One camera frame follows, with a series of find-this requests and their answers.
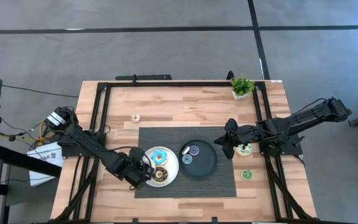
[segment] wooden table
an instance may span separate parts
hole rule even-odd
[[[86,81],[81,87],[76,113],[84,128],[90,126],[96,85],[97,82]],[[266,81],[266,86],[273,117],[290,115],[283,83]],[[259,99],[265,119],[261,95]],[[141,122],[132,123],[132,114],[140,114]],[[234,118],[239,125],[255,124],[257,117],[252,94],[234,100],[228,86],[114,87],[106,120],[111,127],[106,147],[137,146],[141,127],[224,126],[229,118]],[[272,221],[274,214],[264,158],[259,154],[258,144],[252,147],[252,155],[235,155],[233,158],[237,197],[134,198],[129,184],[113,177],[100,164],[91,221],[131,222],[132,218],[139,218],[140,222],[209,222],[211,217],[217,217],[220,222]],[[73,157],[64,162],[51,218],[57,217],[68,204],[76,160]],[[307,213],[315,216],[303,164],[293,156],[282,156],[282,161],[289,191]],[[243,169],[252,171],[250,180],[241,178]],[[285,217],[282,195],[277,191],[281,214]],[[85,192],[80,218],[85,214],[87,196]]]

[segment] small plant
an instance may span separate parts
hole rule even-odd
[[[254,90],[255,82],[250,81],[247,77],[235,78],[231,80],[231,86],[236,96],[242,96]]]

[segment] round black tray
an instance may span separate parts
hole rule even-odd
[[[184,164],[181,159],[183,157],[181,152],[187,146],[193,145],[198,146],[200,152],[197,156],[192,156],[193,162],[191,162],[191,164]],[[191,140],[183,145],[179,151],[178,160],[180,169],[188,176],[196,179],[203,179],[211,175],[218,164],[218,157],[215,149],[208,142],[203,140]]]

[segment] woven mat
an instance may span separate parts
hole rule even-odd
[[[223,127],[140,128],[139,147],[145,151],[155,146],[163,146],[177,155],[186,142],[200,139],[215,148],[218,166],[209,177],[201,180],[192,179],[179,169],[177,177],[171,184],[165,187],[145,185],[136,191],[135,198],[235,197],[233,163],[230,159],[226,159],[221,146],[213,143],[223,134]]]

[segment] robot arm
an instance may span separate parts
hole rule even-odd
[[[351,110],[346,109],[341,100],[333,97],[328,100],[318,100],[324,101],[307,110],[304,110],[305,107],[286,118],[258,121],[256,126],[238,126],[234,119],[229,119],[224,127],[226,134],[215,140],[214,143],[223,147],[223,152],[228,159],[233,158],[234,146],[246,145],[250,142],[267,144],[271,149],[274,149],[271,150],[271,156],[275,156],[280,153],[280,150],[277,149],[286,143],[291,136],[325,121],[345,121],[352,114]],[[302,139],[299,138],[291,143],[297,145]]]
[[[98,142],[99,135],[104,133],[94,133],[84,131],[78,124],[78,119],[74,111],[67,107],[58,107],[47,119],[46,126],[57,134],[68,136],[71,140],[59,142],[62,147],[67,145],[81,146],[99,158],[102,164],[112,175],[120,180],[125,179],[136,189],[140,189],[147,180],[152,178],[154,169],[143,162],[144,151],[138,147],[131,147],[129,154],[107,150]]]

